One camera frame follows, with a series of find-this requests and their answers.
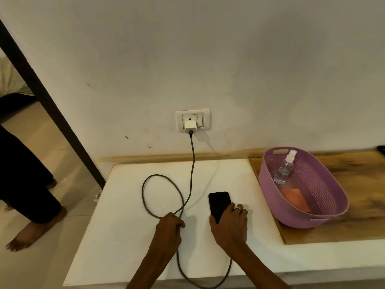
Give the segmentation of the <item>person's right hand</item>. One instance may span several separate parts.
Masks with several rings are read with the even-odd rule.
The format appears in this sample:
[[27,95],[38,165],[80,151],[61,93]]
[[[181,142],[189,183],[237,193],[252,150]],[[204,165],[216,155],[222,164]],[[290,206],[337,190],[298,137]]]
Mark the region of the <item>person's right hand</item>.
[[230,243],[246,243],[248,232],[248,211],[244,209],[242,215],[234,212],[237,205],[231,203],[222,214],[218,231],[211,231],[215,242],[224,248]]

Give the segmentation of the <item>clear spray bottle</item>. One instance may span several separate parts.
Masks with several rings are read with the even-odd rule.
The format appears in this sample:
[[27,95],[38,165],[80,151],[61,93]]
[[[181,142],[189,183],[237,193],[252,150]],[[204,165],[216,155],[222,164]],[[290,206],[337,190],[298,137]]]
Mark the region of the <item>clear spray bottle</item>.
[[273,181],[276,184],[282,185],[286,182],[289,175],[291,174],[292,169],[294,168],[296,154],[297,151],[291,149],[284,160],[282,160],[273,178]]

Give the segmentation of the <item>person's left forearm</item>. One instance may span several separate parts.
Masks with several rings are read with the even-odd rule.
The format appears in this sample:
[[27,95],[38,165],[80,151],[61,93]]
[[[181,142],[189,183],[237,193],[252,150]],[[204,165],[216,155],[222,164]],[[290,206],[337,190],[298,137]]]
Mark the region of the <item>person's left forearm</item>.
[[125,289],[151,289],[175,254],[149,250]]

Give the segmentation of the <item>purple plastic basket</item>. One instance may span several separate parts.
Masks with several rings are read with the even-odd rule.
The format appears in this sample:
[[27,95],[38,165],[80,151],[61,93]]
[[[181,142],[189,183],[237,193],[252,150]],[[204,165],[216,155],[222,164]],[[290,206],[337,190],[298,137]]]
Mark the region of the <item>purple plastic basket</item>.
[[[297,151],[294,168],[282,185],[273,181],[275,173],[288,152]],[[258,181],[272,216],[291,228],[308,229],[318,227],[347,212],[349,199],[330,171],[312,154],[295,147],[274,147],[262,157]],[[304,213],[281,195],[282,189],[296,188],[309,206]]]

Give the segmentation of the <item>person's right forearm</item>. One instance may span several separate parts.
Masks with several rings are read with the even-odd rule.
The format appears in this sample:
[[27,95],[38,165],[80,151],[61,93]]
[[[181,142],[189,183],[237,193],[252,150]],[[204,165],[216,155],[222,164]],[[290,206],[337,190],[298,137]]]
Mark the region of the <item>person's right forearm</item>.
[[292,289],[264,265],[246,243],[230,243],[223,250],[244,271],[256,289]]

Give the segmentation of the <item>person's left hand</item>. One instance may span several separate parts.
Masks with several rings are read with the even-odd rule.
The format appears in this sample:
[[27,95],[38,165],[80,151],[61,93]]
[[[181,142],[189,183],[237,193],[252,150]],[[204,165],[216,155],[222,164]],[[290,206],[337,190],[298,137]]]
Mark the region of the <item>person's left hand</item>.
[[163,228],[163,218],[161,218],[156,225],[155,233],[149,246],[149,250],[170,253],[177,252],[182,241],[180,236],[180,229]]

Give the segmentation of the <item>white wall socket plate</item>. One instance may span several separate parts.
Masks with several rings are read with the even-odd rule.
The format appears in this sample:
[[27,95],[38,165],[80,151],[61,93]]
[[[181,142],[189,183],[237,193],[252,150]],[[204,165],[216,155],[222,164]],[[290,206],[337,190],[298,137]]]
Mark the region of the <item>white wall socket plate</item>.
[[209,108],[176,111],[176,123],[179,132],[188,133],[188,127],[195,121],[197,131],[211,129],[211,112]]

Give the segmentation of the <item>orange cloth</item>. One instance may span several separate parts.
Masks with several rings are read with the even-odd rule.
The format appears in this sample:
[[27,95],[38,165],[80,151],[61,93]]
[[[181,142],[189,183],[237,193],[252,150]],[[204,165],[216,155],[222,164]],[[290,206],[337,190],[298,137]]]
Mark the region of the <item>orange cloth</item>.
[[299,189],[296,189],[296,188],[282,189],[281,195],[294,208],[296,208],[296,209],[298,209],[304,213],[310,213],[309,206],[306,203],[306,200],[303,197],[303,195],[301,194]]

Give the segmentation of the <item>black smartphone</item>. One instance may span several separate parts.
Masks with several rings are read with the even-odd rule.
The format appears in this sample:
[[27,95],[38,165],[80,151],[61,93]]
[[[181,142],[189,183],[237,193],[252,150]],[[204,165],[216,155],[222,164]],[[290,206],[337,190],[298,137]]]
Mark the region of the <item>black smartphone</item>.
[[227,207],[231,204],[228,192],[215,192],[208,194],[210,214],[214,217],[215,223],[219,223],[220,218]]

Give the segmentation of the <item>dark door frame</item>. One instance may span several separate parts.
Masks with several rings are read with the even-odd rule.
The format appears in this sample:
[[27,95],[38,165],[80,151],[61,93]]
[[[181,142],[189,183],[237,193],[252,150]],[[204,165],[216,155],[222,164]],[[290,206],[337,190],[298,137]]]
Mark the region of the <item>dark door frame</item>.
[[13,66],[16,68],[18,73],[21,75],[23,80],[26,82],[31,91],[35,94],[45,111],[51,117],[55,125],[59,128],[65,139],[71,145],[73,150],[79,156],[83,164],[89,170],[93,178],[99,184],[100,188],[103,189],[106,180],[103,175],[94,164],[93,160],[81,144],[74,131],[62,115],[59,108],[56,106],[52,97],[41,83],[39,77],[27,61],[25,55],[20,50],[16,41],[9,33],[8,29],[0,19],[0,48],[3,50],[5,55],[9,58]]

